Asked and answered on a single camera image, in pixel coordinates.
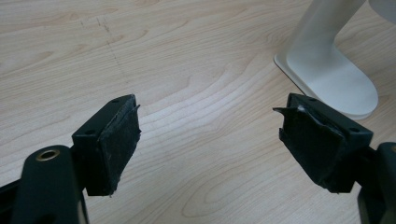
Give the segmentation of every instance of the wooden table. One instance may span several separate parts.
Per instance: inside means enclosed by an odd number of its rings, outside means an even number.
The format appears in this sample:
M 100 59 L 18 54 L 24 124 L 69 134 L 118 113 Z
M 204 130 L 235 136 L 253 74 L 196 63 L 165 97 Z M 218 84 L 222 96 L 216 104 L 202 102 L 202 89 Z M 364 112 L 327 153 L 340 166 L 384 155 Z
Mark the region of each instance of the wooden table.
M 107 101 L 134 93 L 141 141 L 91 223 L 359 223 L 357 193 L 316 186 L 278 140 L 299 92 L 273 63 L 310 1 L 0 3 L 0 184 Z M 396 26 L 368 4 L 337 45 L 379 92 L 360 123 L 396 141 Z

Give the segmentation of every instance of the black plastic part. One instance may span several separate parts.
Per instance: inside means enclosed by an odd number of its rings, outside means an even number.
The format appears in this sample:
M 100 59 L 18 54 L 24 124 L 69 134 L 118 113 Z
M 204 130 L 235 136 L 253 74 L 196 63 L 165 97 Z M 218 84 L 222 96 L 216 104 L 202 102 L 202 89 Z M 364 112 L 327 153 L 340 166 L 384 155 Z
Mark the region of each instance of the black plastic part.
M 381 223 L 396 223 L 396 144 L 381 144 L 377 155 L 378 180 L 387 208 Z
M 355 155 L 355 179 L 363 188 L 365 194 L 372 195 L 373 198 L 382 198 L 381 187 L 377 176 L 377 151 L 367 147 L 360 150 L 359 155 Z
M 90 196 L 111 195 L 140 138 L 134 95 L 114 99 L 73 134 L 79 179 Z
M 23 165 L 12 224 L 88 223 L 70 149 L 45 147 Z
M 350 192 L 356 155 L 367 150 L 373 133 L 321 101 L 291 93 L 279 138 L 316 184 L 330 192 Z
M 19 184 L 20 180 L 17 180 L 0 188 L 0 220 L 2 223 L 11 221 Z
M 361 224 L 378 224 L 386 211 L 384 199 L 381 196 L 373 195 L 365 188 L 361 189 L 358 196 L 359 214 Z

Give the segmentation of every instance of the screw hole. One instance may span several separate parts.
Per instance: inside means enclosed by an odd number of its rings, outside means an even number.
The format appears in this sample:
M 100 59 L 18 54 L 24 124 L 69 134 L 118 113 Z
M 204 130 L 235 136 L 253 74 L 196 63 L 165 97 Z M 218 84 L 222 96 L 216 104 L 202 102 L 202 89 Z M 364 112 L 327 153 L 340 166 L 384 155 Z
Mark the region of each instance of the screw hole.
M 87 132 L 85 132 L 85 134 L 93 134 L 95 133 L 95 130 L 88 130 Z
M 359 133 L 361 130 L 357 129 L 357 128 L 350 128 L 350 131 L 354 132 L 354 133 Z
M 41 152 L 35 159 L 37 161 L 49 161 L 57 157 L 60 153 L 61 152 L 58 149 L 50 149 Z

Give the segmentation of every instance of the white stand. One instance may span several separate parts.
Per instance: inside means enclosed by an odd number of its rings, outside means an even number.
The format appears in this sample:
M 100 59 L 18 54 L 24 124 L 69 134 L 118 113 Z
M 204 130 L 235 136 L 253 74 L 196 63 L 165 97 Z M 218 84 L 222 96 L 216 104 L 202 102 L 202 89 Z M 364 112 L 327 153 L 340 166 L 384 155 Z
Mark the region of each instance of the white stand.
M 378 104 L 373 82 L 334 45 L 335 36 L 365 0 L 314 0 L 276 64 L 308 95 L 351 119 Z
M 369 3 L 378 15 L 396 24 L 396 0 L 370 0 Z

